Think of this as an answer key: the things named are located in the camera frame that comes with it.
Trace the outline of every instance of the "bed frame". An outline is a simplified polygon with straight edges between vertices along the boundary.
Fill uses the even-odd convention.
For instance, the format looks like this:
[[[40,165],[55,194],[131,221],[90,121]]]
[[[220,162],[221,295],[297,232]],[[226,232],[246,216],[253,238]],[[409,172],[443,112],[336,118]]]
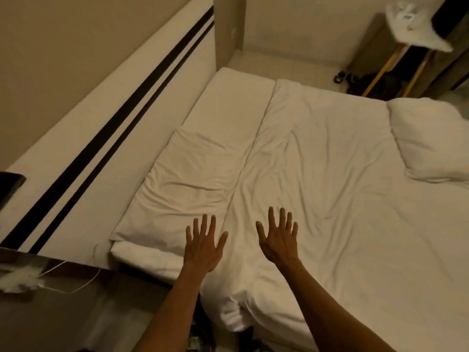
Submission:
[[[216,72],[213,0],[192,0],[21,156],[0,247],[110,268],[109,236]]]

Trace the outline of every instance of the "white bedsheet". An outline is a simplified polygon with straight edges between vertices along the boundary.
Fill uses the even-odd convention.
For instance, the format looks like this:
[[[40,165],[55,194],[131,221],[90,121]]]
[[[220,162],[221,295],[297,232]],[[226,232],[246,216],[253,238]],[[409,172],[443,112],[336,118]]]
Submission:
[[[194,216],[216,214],[220,234],[274,86],[273,80],[227,68],[215,74],[114,230],[111,253],[118,260],[173,281],[183,263],[185,227]]]
[[[224,258],[202,286],[215,322],[253,319],[311,349],[258,247],[269,206],[293,212],[308,271],[397,351],[469,350],[469,190],[404,175],[384,102],[277,82],[223,224]]]

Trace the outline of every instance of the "finger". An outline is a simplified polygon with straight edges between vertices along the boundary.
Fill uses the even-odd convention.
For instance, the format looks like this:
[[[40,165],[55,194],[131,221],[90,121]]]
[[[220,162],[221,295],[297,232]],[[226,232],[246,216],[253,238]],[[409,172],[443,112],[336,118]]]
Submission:
[[[295,240],[296,240],[296,235],[298,235],[298,223],[297,222],[293,224],[293,232],[292,232],[292,236]]]
[[[191,243],[192,243],[191,227],[187,226],[186,227],[186,244],[191,244]]]
[[[285,209],[284,208],[280,209],[280,223],[278,224],[278,227],[281,227],[281,228],[285,227]]]
[[[218,244],[216,248],[218,252],[223,253],[223,249],[225,248],[227,239],[228,239],[228,232],[225,231],[221,234],[220,239],[218,240]]]
[[[263,243],[266,241],[266,234],[264,233],[264,226],[262,226],[262,224],[257,221],[256,222],[256,230],[257,230],[257,234],[259,235],[259,243]]]
[[[211,237],[212,241],[215,239],[215,228],[217,227],[217,218],[215,215],[212,215],[212,218],[210,220],[210,227],[208,229],[208,235],[207,237]]]
[[[288,215],[287,215],[287,224],[285,225],[285,229],[287,229],[288,232],[291,232],[291,229],[292,229],[292,213],[288,213]]]
[[[275,216],[273,215],[273,207],[269,207],[269,232],[274,229]]]
[[[194,240],[199,238],[199,219],[198,218],[194,219],[194,228],[192,231],[192,235],[194,236]]]
[[[202,225],[200,225],[200,234],[205,236],[207,232],[207,214],[202,215]]]

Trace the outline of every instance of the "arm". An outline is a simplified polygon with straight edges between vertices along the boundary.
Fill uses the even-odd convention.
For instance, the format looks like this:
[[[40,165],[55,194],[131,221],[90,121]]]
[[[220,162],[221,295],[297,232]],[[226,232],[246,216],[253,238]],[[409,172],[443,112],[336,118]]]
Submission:
[[[308,273],[298,259],[296,235],[298,224],[292,214],[285,220],[280,210],[279,226],[275,224],[273,208],[269,208],[269,232],[256,222],[259,244],[268,260],[282,273],[303,313],[314,341],[321,352],[395,352],[378,335],[355,319]]]
[[[228,238],[228,233],[224,232],[215,247],[215,226],[216,219],[212,216],[206,236],[207,215],[202,217],[200,233],[198,220],[194,219],[194,238],[191,237],[190,226],[187,226],[181,273],[133,352],[185,351],[202,280],[220,262]]]

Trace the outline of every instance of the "black bag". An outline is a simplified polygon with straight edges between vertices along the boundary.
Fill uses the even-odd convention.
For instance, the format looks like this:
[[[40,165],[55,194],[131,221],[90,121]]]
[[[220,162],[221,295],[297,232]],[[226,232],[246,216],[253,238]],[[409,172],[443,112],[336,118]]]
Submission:
[[[361,96],[368,85],[370,85],[377,73],[362,76],[357,82],[353,83],[348,89],[347,94]],[[384,74],[368,94],[368,98],[389,101],[394,99],[401,91],[402,84],[397,76],[392,73]]]

